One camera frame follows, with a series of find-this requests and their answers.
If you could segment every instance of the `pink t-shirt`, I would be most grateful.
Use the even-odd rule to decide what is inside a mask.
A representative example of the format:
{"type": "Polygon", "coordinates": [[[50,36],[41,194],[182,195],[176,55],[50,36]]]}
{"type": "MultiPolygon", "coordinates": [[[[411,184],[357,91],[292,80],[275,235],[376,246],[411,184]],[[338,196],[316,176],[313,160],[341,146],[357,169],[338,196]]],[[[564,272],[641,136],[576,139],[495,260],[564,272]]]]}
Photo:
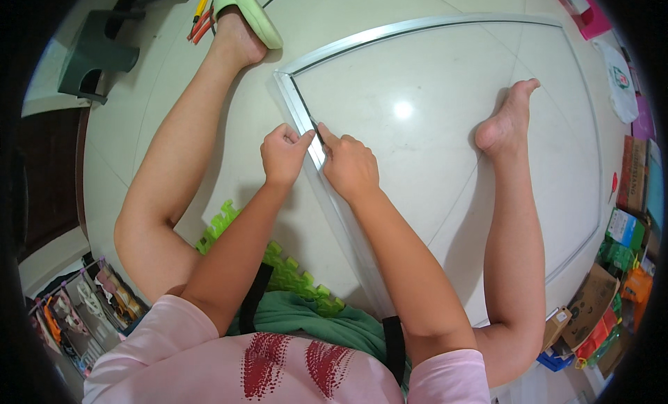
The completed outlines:
{"type": "MultiPolygon", "coordinates": [[[[209,317],[173,295],[97,360],[83,386],[83,403],[404,402],[390,371],[367,353],[286,334],[218,337],[209,317]]],[[[482,355],[455,350],[422,362],[408,401],[488,404],[482,355]]]]}

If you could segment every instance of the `hand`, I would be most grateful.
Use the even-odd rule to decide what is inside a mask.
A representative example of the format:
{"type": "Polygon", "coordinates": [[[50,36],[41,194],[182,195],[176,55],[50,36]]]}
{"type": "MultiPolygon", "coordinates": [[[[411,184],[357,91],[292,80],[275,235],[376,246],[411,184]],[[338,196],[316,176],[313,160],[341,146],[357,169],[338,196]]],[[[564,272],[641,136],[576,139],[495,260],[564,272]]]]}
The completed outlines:
{"type": "Polygon", "coordinates": [[[291,187],[295,183],[313,136],[315,131],[310,130],[299,138],[283,123],[264,137],[260,154],[268,184],[291,187]]]}
{"type": "Polygon", "coordinates": [[[348,204],[380,189],[378,163],[372,150],[354,137],[334,136],[323,123],[318,131],[325,142],[325,176],[348,204]]]}

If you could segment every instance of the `left hand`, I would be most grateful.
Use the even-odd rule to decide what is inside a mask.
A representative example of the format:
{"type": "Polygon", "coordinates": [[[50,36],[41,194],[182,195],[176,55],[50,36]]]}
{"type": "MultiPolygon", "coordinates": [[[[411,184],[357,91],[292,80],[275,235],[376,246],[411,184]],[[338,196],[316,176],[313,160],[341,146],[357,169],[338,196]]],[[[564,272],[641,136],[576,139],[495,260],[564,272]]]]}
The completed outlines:
{"type": "Polygon", "coordinates": [[[299,138],[287,123],[283,123],[264,137],[260,154],[268,184],[291,187],[295,183],[313,136],[315,131],[310,130],[299,138]]]}

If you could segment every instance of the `black strap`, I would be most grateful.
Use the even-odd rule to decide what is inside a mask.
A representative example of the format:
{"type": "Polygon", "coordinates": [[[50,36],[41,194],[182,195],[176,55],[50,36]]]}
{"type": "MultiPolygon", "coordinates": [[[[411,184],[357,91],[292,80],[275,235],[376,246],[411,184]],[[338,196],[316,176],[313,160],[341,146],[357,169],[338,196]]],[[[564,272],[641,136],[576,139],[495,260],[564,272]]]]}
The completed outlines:
{"type": "Polygon", "coordinates": [[[264,262],[260,264],[260,268],[257,270],[257,274],[255,274],[253,285],[250,286],[248,294],[246,294],[246,298],[244,298],[241,308],[239,308],[239,332],[241,334],[256,332],[253,319],[255,318],[257,306],[260,304],[264,291],[267,289],[267,284],[273,270],[274,267],[271,265],[267,265],[264,262]]]}
{"type": "Polygon", "coordinates": [[[388,355],[385,366],[392,372],[397,383],[401,385],[404,382],[406,345],[404,343],[404,332],[401,330],[399,316],[384,318],[383,332],[385,333],[385,349],[388,355]]]}

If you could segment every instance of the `bare foot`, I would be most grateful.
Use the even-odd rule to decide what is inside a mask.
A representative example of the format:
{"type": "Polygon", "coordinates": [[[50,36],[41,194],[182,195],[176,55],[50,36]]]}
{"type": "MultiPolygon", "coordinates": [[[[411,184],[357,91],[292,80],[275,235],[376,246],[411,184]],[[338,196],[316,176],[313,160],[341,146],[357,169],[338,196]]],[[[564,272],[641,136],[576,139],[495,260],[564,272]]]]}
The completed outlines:
{"type": "Polygon", "coordinates": [[[496,116],[480,124],[476,145],[490,156],[505,150],[516,151],[526,144],[529,129],[529,96],[540,87],[536,78],[516,82],[496,116]]]}
{"type": "Polygon", "coordinates": [[[260,62],[267,53],[267,47],[236,6],[221,10],[214,38],[214,45],[217,44],[231,45],[242,66],[260,62]]]}

